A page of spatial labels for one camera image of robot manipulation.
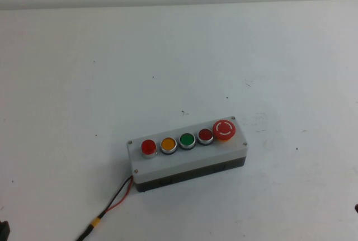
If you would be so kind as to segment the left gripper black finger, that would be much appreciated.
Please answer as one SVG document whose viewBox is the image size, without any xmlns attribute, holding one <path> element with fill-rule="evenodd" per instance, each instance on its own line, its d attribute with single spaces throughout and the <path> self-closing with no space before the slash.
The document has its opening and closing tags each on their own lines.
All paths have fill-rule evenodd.
<svg viewBox="0 0 358 241">
<path fill-rule="evenodd" d="M 8 221 L 0 221 L 0 241 L 7 241 L 10 232 Z"/>
</svg>

